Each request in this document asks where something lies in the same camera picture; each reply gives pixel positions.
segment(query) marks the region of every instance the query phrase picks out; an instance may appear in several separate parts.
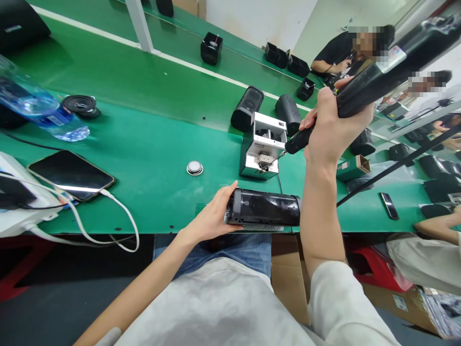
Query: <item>plastic bottle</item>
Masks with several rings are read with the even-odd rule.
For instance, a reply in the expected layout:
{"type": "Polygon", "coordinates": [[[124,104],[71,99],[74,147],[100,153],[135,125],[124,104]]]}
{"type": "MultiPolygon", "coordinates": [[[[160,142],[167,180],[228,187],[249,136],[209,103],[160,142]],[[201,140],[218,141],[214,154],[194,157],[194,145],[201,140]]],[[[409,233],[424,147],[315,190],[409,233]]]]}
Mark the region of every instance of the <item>plastic bottle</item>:
{"type": "Polygon", "coordinates": [[[0,103],[58,139],[75,142],[90,134],[75,114],[1,55],[0,103]]]}

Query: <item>person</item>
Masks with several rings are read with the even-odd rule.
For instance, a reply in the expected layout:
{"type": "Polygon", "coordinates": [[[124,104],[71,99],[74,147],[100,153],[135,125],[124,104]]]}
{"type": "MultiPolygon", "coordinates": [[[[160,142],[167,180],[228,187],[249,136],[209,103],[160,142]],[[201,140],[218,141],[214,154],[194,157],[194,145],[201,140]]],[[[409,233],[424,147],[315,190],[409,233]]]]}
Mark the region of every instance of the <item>person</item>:
{"type": "Polygon", "coordinates": [[[364,62],[367,58],[382,55],[394,40],[395,28],[386,25],[376,33],[343,32],[333,38],[321,50],[311,64],[311,72],[324,78],[327,74],[339,74],[353,60],[364,62]]]}
{"type": "MultiPolygon", "coordinates": [[[[343,86],[348,80],[338,82],[343,86]]],[[[81,345],[399,345],[346,264],[336,213],[336,165],[370,124],[373,105],[340,119],[329,88],[300,124],[312,126],[300,234],[311,279],[303,328],[270,284],[270,235],[228,235],[223,222],[237,182],[222,187],[75,342],[81,345]]]]}
{"type": "Polygon", "coordinates": [[[461,206],[456,206],[452,214],[414,224],[432,239],[395,233],[372,248],[410,282],[461,296],[461,232],[450,229],[460,224],[461,206]]]}
{"type": "Polygon", "coordinates": [[[437,88],[444,87],[452,77],[450,70],[442,70],[431,73],[429,76],[415,78],[414,81],[405,82],[391,92],[387,93],[381,104],[400,102],[406,108],[410,108],[418,97],[424,93],[435,91],[437,88]]]}

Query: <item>phone screen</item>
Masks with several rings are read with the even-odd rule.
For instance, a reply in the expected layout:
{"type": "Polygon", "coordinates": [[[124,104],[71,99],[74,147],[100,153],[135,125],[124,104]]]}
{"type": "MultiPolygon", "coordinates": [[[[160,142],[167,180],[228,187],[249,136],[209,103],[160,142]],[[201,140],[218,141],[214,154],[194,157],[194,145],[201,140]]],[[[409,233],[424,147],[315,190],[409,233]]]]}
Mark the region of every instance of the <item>phone screen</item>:
{"type": "Polygon", "coordinates": [[[397,214],[397,211],[395,210],[394,203],[390,199],[390,196],[386,193],[381,192],[380,196],[383,200],[384,206],[386,207],[386,210],[388,211],[388,215],[391,219],[393,220],[398,220],[399,215],[397,214]]]}
{"type": "Polygon", "coordinates": [[[114,182],[112,176],[67,150],[32,163],[28,169],[79,201],[90,199],[114,182]]]}

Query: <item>metal stand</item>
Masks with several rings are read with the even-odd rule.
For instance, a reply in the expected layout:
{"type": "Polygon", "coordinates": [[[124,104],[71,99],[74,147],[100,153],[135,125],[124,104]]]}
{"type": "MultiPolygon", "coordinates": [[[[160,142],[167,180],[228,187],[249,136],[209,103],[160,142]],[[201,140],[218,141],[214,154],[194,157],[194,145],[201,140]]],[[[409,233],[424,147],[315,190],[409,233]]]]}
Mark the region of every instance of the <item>metal stand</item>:
{"type": "Polygon", "coordinates": [[[154,46],[152,45],[141,0],[126,0],[125,2],[128,12],[130,13],[134,31],[136,32],[139,44],[141,45],[141,49],[148,53],[159,55],[160,51],[154,49],[154,46]]]}

